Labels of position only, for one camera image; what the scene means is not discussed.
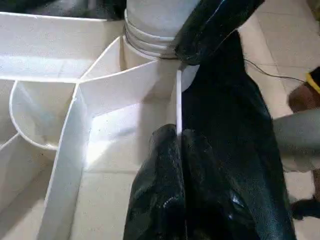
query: white plastic bucket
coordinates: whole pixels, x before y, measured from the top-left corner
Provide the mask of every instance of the white plastic bucket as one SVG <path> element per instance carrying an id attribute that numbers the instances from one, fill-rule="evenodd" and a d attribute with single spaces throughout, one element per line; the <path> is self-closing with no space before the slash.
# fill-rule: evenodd
<path id="1" fill-rule="evenodd" d="M 125 31 L 128 41 L 147 55 L 174 59 L 178 33 L 199 1 L 127 1 Z"/>

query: stacked white buckets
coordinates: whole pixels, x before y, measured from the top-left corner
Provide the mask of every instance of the stacked white buckets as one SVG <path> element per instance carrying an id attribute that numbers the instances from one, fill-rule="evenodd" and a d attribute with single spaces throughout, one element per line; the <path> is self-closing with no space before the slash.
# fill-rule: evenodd
<path id="1" fill-rule="evenodd" d="M 0 239 L 120 240 L 149 138 L 181 131 L 178 60 L 124 21 L 0 12 Z"/>
<path id="2" fill-rule="evenodd" d="M 174 59 L 179 31 L 199 1 L 127 1 L 124 17 L 128 41 L 142 53 Z"/>

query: white foam board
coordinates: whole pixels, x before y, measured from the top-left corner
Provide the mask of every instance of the white foam board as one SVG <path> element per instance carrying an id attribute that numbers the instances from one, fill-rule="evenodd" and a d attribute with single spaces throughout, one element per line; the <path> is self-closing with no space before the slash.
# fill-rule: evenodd
<path id="1" fill-rule="evenodd" d="M 74 87 L 62 82 L 15 82 L 9 110 L 26 141 L 43 149 L 57 149 Z"/>
<path id="2" fill-rule="evenodd" d="M 35 240 L 44 214 L 52 162 L 0 213 L 1 240 Z"/>
<path id="3" fill-rule="evenodd" d="M 90 130 L 81 90 L 75 93 L 53 165 L 38 240 L 69 238 Z"/>
<path id="4" fill-rule="evenodd" d="M 9 113 L 9 99 L 13 85 L 12 80 L 0 79 L 0 148 L 17 133 Z"/>
<path id="5" fill-rule="evenodd" d="M 0 148 L 0 212 L 50 163 L 18 133 Z"/>
<path id="6" fill-rule="evenodd" d="M 94 115 L 100 115 L 137 103 L 151 95 L 155 98 L 169 98 L 176 71 L 158 74 L 162 65 L 164 64 L 160 61 L 152 61 L 82 83 L 81 89 L 83 96 L 88 99 L 88 109 Z"/>
<path id="7" fill-rule="evenodd" d="M 79 79 L 123 31 L 122 21 L 0 12 L 0 75 Z"/>
<path id="8" fill-rule="evenodd" d="M 82 176 L 70 240 L 121 240 L 134 174 Z"/>
<path id="9" fill-rule="evenodd" d="M 151 62 L 150 59 L 141 56 L 132 48 L 127 47 L 124 37 L 117 37 L 93 63 L 82 76 L 82 80 L 94 79 L 119 73 L 121 71 L 137 67 Z"/>

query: white partition wall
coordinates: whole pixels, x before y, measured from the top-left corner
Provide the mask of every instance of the white partition wall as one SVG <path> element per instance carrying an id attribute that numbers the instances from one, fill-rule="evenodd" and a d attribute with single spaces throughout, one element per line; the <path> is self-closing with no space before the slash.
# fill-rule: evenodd
<path id="1" fill-rule="evenodd" d="M 0 80 L 0 148 L 16 134 L 9 114 L 9 99 L 15 81 Z"/>
<path id="2" fill-rule="evenodd" d="M 90 133 L 91 116 L 81 90 L 67 113 L 45 199 L 38 240 L 68 239 Z"/>
<path id="3" fill-rule="evenodd" d="M 0 12 L 0 76 L 76 81 L 123 31 L 123 22 Z"/>

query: beige floor tile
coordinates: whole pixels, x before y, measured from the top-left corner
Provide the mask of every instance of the beige floor tile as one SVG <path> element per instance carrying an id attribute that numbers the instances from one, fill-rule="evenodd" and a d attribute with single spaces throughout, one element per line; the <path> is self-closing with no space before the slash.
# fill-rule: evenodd
<path id="1" fill-rule="evenodd" d="M 315 188 L 311 172 L 287 172 L 285 181 L 290 200 L 308 199 L 314 194 Z"/>
<path id="2" fill-rule="evenodd" d="M 269 74 L 279 75 L 275 66 L 259 65 L 259 67 Z M 280 78 L 262 74 L 251 64 L 247 65 L 247 72 L 258 84 L 273 118 L 280 118 L 292 114 L 287 104 L 287 94 Z"/>
<path id="3" fill-rule="evenodd" d="M 246 59 L 257 64 L 274 65 L 257 16 L 252 15 L 239 29 Z"/>
<path id="4" fill-rule="evenodd" d="M 306 217 L 303 221 L 294 221 L 298 240 L 318 240 L 320 238 L 320 219 Z"/>
<path id="5" fill-rule="evenodd" d="M 84 173 L 71 240 L 122 240 L 134 174 Z"/>
<path id="6" fill-rule="evenodd" d="M 278 66 L 278 71 L 281 76 L 293 77 L 306 81 L 306 73 L 310 72 L 311 68 L 305 67 L 288 67 L 288 66 Z M 290 94 L 294 89 L 300 86 L 302 83 L 294 79 L 282 78 L 284 89 L 287 94 Z"/>
<path id="7" fill-rule="evenodd" d="M 278 66 L 314 68 L 320 64 L 320 36 L 315 21 L 262 12 L 257 17 Z"/>
<path id="8" fill-rule="evenodd" d="M 257 11 L 313 18 L 306 0 L 266 0 Z"/>

